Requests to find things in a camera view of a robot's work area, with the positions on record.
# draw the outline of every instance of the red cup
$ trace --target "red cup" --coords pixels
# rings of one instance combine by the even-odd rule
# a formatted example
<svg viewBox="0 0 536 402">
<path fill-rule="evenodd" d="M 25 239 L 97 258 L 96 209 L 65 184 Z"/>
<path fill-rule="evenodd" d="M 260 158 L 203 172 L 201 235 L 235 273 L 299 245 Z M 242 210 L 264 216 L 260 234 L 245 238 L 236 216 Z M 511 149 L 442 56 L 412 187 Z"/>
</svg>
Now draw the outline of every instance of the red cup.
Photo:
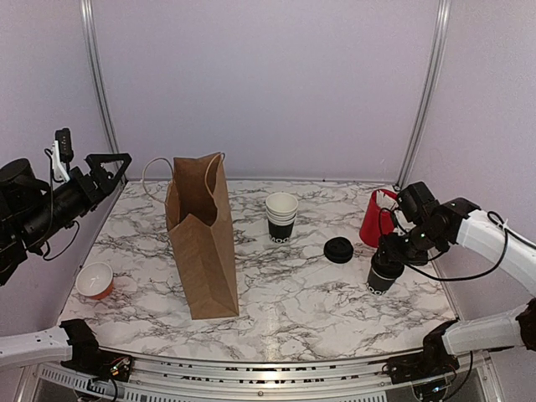
<svg viewBox="0 0 536 402">
<path fill-rule="evenodd" d="M 367 213 L 365 214 L 365 219 L 363 219 L 363 224 L 361 225 L 361 230 L 359 231 L 359 237 L 361 240 L 370 247 L 378 248 L 379 242 L 379 211 L 380 207 L 376 203 L 376 194 L 378 191 L 381 191 L 384 194 L 389 195 L 392 199 L 396 199 L 396 193 L 392 191 L 385 190 L 381 188 L 380 190 L 374 190 L 370 196 L 370 201 L 368 201 Z M 393 220 L 391 219 L 391 214 L 387 211 L 382 211 L 382 232 L 384 235 L 391 233 L 394 230 Z"/>
</svg>

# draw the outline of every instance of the black and white cup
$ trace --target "black and white cup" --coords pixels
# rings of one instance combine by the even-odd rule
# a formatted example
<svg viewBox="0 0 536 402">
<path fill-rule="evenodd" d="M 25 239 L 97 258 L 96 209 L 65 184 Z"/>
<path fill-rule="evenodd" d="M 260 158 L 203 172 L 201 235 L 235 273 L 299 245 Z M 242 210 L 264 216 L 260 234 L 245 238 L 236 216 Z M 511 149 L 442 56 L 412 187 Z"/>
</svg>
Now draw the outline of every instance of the black and white cup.
<svg viewBox="0 0 536 402">
<path fill-rule="evenodd" d="M 298 200 L 289 193 L 273 193 L 265 201 L 270 240 L 286 243 L 292 234 L 298 210 Z"/>
</svg>

